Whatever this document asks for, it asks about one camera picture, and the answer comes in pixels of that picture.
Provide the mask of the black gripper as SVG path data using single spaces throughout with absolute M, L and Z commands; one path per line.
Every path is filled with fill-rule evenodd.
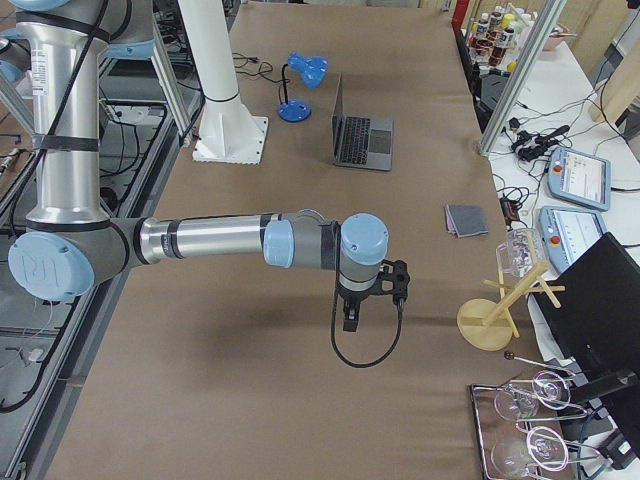
M 357 331 L 359 318 L 359 302 L 369 296 L 390 295 L 395 306 L 403 306 L 408 299 L 410 275 L 408 265 L 403 260 L 391 261 L 384 259 L 373 284 L 364 290 L 357 291 L 348 287 L 345 280 L 338 281 L 337 292 L 343 301 L 343 330 Z

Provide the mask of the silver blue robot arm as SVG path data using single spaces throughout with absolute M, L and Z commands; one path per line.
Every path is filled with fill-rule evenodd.
M 388 231 L 371 214 L 340 223 L 309 209 L 171 221 L 109 216 L 99 192 L 98 63 L 105 54 L 153 54 L 152 4 L 19 1 L 15 8 L 30 46 L 37 202 L 8 264 L 31 295 L 67 301 L 163 259 L 259 253 L 273 266 L 334 271 L 334 306 L 347 331 L 356 330 L 369 296 L 388 295 L 404 306 L 406 264 L 386 259 Z

